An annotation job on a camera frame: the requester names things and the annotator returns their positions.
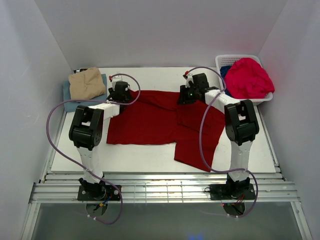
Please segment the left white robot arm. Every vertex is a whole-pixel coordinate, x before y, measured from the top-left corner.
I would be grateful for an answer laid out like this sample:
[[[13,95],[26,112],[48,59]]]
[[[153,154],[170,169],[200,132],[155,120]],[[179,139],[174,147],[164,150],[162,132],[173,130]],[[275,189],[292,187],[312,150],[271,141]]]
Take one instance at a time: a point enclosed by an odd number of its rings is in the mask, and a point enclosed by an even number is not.
[[[114,187],[102,181],[104,173],[99,160],[98,145],[105,142],[111,118],[125,110],[124,104],[133,100],[130,85],[122,80],[112,83],[108,89],[108,100],[94,106],[79,105],[74,113],[69,129],[69,139],[76,147],[81,164],[84,166],[83,177],[79,179],[79,201],[119,201],[121,186]]]

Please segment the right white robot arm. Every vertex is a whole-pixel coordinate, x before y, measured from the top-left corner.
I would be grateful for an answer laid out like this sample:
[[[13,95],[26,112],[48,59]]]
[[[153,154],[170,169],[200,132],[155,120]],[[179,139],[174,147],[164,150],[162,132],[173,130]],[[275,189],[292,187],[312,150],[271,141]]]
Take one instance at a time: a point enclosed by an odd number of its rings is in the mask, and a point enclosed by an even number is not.
[[[217,87],[210,87],[204,73],[192,75],[186,71],[186,80],[180,86],[178,104],[193,104],[197,100],[224,114],[225,133],[231,143],[230,168],[225,170],[225,184],[211,184],[204,191],[211,200],[254,200],[257,184],[251,184],[253,177],[248,170],[253,141],[259,133],[259,124],[251,100],[238,100]]]

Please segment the dark red t shirt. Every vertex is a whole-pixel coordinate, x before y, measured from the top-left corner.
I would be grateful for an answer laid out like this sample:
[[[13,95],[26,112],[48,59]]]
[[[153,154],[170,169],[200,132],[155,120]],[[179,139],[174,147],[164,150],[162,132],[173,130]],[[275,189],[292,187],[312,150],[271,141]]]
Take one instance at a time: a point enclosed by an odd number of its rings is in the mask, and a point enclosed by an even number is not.
[[[131,92],[137,101],[111,118],[107,140],[112,145],[175,143],[174,160],[208,171],[225,128],[225,116],[196,101],[177,104],[179,93],[142,90]]]

